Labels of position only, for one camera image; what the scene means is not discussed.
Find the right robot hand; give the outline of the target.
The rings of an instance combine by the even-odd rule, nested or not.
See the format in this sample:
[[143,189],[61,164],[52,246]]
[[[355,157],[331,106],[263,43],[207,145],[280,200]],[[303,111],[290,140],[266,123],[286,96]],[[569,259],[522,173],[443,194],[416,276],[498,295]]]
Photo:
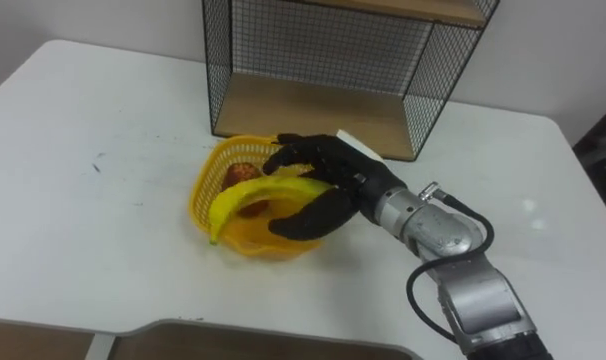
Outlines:
[[291,165],[310,165],[312,169],[303,174],[305,178],[331,185],[298,213],[269,222],[271,233],[290,240],[324,237],[357,213],[377,225],[375,210],[379,201],[388,192],[406,186],[384,163],[336,136],[280,134],[276,143],[280,149],[263,164],[264,174]]

